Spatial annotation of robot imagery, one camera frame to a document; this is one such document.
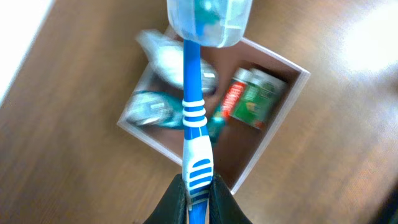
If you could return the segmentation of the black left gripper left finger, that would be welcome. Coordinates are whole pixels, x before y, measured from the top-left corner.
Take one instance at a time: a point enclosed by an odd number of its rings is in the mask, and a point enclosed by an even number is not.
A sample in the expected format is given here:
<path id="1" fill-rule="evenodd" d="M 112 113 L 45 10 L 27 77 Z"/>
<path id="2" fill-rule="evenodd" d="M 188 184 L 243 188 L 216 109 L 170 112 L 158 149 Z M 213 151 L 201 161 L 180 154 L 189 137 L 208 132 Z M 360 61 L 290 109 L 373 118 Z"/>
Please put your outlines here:
<path id="1" fill-rule="evenodd" d="M 177 174 L 154 211 L 144 224 L 186 224 L 187 202 L 185 184 L 181 174 Z"/>

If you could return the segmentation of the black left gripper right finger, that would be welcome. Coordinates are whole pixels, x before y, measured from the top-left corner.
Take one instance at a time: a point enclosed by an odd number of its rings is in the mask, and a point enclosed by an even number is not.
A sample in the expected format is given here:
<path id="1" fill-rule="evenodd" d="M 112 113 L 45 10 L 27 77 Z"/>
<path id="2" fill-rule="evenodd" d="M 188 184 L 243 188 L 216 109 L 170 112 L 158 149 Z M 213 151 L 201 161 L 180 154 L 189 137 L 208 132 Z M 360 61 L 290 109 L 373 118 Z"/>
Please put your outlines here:
<path id="1" fill-rule="evenodd" d="M 210 185 L 209 211 L 210 224 L 252 224 L 217 173 Z"/>

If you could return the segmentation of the green white soap packet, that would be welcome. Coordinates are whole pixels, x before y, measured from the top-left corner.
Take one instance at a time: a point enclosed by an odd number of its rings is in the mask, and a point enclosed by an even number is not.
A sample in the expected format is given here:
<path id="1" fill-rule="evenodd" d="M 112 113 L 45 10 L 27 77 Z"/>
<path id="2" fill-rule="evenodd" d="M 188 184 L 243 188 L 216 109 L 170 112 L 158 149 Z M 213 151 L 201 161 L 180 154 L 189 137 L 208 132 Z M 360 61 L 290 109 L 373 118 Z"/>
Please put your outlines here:
<path id="1" fill-rule="evenodd" d="M 252 68 L 249 73 L 251 77 L 231 116 L 254 128 L 262 129 L 273 107 L 284 94 L 287 84 L 262 70 Z"/>

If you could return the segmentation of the clear spray bottle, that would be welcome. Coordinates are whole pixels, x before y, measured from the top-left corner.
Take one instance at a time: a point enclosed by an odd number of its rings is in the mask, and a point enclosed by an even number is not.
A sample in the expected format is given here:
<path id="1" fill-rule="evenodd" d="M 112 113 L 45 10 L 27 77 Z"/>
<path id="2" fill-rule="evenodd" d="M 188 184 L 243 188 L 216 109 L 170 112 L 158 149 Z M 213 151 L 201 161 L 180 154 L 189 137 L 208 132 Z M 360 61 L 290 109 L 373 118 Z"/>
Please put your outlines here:
<path id="1" fill-rule="evenodd" d="M 143 30 L 137 41 L 147 55 L 152 70 L 166 83 L 183 89 L 183 42 L 173 40 L 158 30 Z M 201 90 L 212 94 L 218 86 L 218 74 L 207 61 L 201 60 Z"/>

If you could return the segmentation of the blue white toothbrush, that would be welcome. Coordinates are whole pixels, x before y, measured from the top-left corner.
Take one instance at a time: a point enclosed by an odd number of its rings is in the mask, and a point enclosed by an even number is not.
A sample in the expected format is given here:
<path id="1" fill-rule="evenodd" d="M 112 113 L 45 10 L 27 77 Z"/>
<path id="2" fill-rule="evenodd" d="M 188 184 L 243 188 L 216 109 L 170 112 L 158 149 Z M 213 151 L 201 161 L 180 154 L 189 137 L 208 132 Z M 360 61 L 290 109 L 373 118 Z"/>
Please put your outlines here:
<path id="1" fill-rule="evenodd" d="M 170 26 L 183 39 L 182 179 L 192 224 L 206 221 L 214 173 L 202 90 L 201 48 L 237 44 L 245 33 L 251 6 L 251 0 L 167 1 Z"/>

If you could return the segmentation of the teal mouthwash bottle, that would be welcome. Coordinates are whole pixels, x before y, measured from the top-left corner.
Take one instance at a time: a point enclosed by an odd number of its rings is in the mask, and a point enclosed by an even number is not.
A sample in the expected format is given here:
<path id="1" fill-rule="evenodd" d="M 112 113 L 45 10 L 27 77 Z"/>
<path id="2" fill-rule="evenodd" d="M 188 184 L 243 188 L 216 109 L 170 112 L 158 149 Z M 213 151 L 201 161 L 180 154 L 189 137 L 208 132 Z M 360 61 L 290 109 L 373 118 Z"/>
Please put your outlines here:
<path id="1" fill-rule="evenodd" d="M 161 91 L 135 91 L 125 107 L 123 121 L 135 126 L 153 126 L 163 129 L 184 131 L 185 139 L 209 136 L 211 144 L 216 145 L 227 124 L 217 106 L 206 126 L 188 128 L 183 121 L 181 99 Z"/>

